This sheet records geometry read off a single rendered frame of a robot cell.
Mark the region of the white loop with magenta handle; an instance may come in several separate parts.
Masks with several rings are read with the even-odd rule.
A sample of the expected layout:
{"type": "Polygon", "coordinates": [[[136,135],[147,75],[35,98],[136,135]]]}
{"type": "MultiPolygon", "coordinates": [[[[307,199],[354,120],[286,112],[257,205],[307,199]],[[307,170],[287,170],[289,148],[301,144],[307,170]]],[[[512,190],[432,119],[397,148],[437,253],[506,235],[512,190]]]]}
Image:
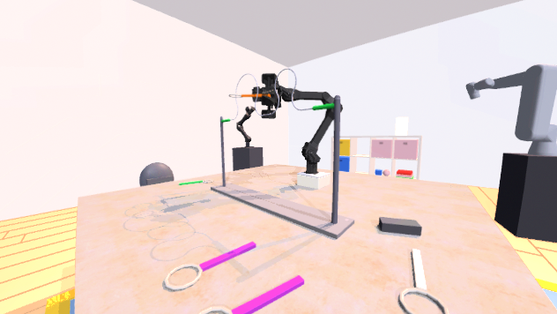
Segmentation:
{"type": "Polygon", "coordinates": [[[300,275],[294,277],[292,280],[285,282],[276,288],[272,289],[271,291],[267,291],[263,295],[260,295],[257,298],[250,300],[248,303],[244,303],[241,306],[234,308],[233,310],[229,310],[225,306],[212,306],[205,310],[199,311],[198,314],[206,314],[210,313],[211,311],[223,311],[226,314],[252,314],[255,311],[262,309],[264,306],[269,305],[270,303],[276,301],[277,299],[287,295],[291,291],[294,291],[296,288],[302,286],[304,284],[304,279],[300,275]]]}
{"type": "Polygon", "coordinates": [[[251,242],[251,243],[247,243],[247,244],[243,245],[242,247],[239,247],[235,250],[226,252],[225,254],[223,254],[221,256],[218,256],[214,259],[209,259],[208,261],[206,261],[206,262],[204,262],[203,264],[200,264],[200,265],[195,265],[193,263],[188,263],[188,264],[183,264],[183,265],[177,266],[171,272],[167,273],[167,277],[164,279],[164,283],[165,283],[167,288],[171,288],[171,289],[174,289],[174,290],[180,290],[180,289],[188,288],[188,287],[194,285],[194,283],[196,283],[202,277],[201,274],[202,274],[203,271],[205,271],[207,269],[209,270],[209,269],[213,268],[214,266],[216,266],[220,263],[223,264],[223,263],[227,262],[229,259],[234,258],[238,255],[241,255],[241,254],[243,254],[243,253],[245,253],[249,250],[252,250],[255,247],[256,247],[256,244],[254,242],[251,242]],[[190,266],[193,266],[193,267],[197,268],[198,271],[199,271],[198,276],[193,281],[191,281],[191,282],[189,282],[185,285],[178,285],[178,286],[169,284],[168,280],[169,280],[170,275],[172,273],[175,273],[177,270],[179,270],[181,268],[190,267],[190,266]]]}

